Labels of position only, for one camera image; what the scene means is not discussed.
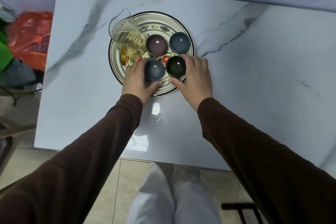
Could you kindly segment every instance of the leg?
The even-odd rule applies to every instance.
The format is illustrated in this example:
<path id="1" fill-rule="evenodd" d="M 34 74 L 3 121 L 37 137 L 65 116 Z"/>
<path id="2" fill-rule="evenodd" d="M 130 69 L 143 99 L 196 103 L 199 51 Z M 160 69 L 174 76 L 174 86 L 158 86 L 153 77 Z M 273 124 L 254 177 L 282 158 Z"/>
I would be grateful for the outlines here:
<path id="1" fill-rule="evenodd" d="M 172 224 L 175 205 L 169 183 L 172 164 L 153 162 L 129 210 L 126 224 Z"/>
<path id="2" fill-rule="evenodd" d="M 176 205 L 175 224 L 221 224 L 219 208 L 196 167 L 174 165 L 170 187 Z"/>

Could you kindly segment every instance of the plate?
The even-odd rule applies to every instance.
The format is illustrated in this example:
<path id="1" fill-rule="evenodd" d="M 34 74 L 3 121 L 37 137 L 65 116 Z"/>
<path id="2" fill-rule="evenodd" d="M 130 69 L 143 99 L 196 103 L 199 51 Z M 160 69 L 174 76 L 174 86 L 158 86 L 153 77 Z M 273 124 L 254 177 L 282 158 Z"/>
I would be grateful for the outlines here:
<path id="1" fill-rule="evenodd" d="M 144 34 L 146 37 L 159 34 L 162 35 L 167 43 L 169 43 L 169 39 L 171 35 L 176 32 L 184 32 L 188 35 L 190 39 L 191 46 L 187 51 L 187 55 L 194 56 L 195 48 L 191 36 L 187 29 L 175 18 L 168 14 L 160 13 L 160 12 L 142 12 L 133 15 L 134 20 L 139 25 L 140 32 Z M 153 59 L 159 60 L 163 62 L 164 66 L 168 59 L 172 56 L 176 56 L 178 54 L 172 52 L 170 48 L 165 55 L 161 57 L 153 57 Z M 148 52 L 145 52 L 140 58 L 149 58 Z M 115 43 L 112 39 L 110 41 L 110 45 L 108 48 L 108 60 L 110 62 L 110 66 L 115 78 L 121 83 L 124 83 L 125 78 L 125 69 L 128 65 L 132 65 L 133 61 L 129 60 L 128 63 L 123 66 L 120 62 L 120 51 L 118 50 L 118 44 Z M 152 95 L 152 97 L 159 97 L 166 94 L 169 94 L 176 90 L 176 87 L 168 82 L 170 75 L 166 72 L 165 75 L 160 79 L 163 81 L 163 85 L 158 89 L 158 91 Z M 179 78 L 182 82 L 185 81 L 186 76 Z"/>

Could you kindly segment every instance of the brown sleeve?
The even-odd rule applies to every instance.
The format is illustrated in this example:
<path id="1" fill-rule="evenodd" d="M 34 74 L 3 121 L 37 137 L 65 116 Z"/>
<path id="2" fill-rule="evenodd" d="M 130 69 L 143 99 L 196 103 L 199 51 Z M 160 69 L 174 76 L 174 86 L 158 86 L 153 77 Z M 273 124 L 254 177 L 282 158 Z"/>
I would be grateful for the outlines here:
<path id="1" fill-rule="evenodd" d="M 123 95 L 96 125 L 0 200 L 0 223 L 83 223 L 139 126 L 142 102 Z"/>
<path id="2" fill-rule="evenodd" d="M 203 137 L 223 156 L 269 223 L 336 223 L 336 180 L 207 98 Z"/>

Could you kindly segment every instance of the marble table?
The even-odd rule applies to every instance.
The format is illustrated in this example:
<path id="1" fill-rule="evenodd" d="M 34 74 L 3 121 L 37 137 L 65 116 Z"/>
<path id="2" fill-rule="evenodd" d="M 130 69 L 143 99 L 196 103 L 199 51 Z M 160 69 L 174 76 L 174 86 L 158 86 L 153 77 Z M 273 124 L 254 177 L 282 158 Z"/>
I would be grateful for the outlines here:
<path id="1" fill-rule="evenodd" d="M 333 172 L 336 14 L 233 0 L 56 0 L 35 147 L 63 149 L 119 99 L 107 28 L 124 8 L 177 18 L 217 100 Z M 229 169 L 178 90 L 150 100 L 122 157 Z"/>

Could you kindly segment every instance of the orange plastic bag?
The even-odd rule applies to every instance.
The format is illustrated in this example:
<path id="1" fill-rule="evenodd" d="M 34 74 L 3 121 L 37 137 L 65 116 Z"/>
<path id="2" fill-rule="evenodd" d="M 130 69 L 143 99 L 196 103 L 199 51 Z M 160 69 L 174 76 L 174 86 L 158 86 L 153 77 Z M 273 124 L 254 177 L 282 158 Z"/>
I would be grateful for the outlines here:
<path id="1" fill-rule="evenodd" d="M 8 47 L 32 69 L 45 70 L 53 13 L 24 12 L 8 28 Z"/>

